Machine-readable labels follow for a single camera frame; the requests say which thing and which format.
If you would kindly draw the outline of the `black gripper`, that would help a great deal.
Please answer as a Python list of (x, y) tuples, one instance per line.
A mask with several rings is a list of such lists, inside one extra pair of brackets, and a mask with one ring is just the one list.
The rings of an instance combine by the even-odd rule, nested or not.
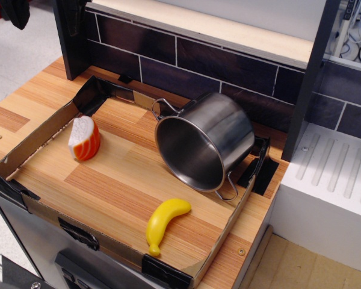
[(81, 23), (84, 21), (86, 5), (86, 0), (74, 0), (66, 2), (66, 20), (71, 36), (75, 36), (79, 33)]

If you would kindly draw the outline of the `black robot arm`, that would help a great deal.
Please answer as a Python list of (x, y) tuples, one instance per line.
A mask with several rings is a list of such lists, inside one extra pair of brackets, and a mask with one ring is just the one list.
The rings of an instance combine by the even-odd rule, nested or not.
[[(83, 0), (61, 1), (67, 29), (72, 37), (79, 34), (87, 2)], [(25, 28), (30, 17), (28, 1), (0, 1), (0, 6), (16, 28), (20, 30)]]

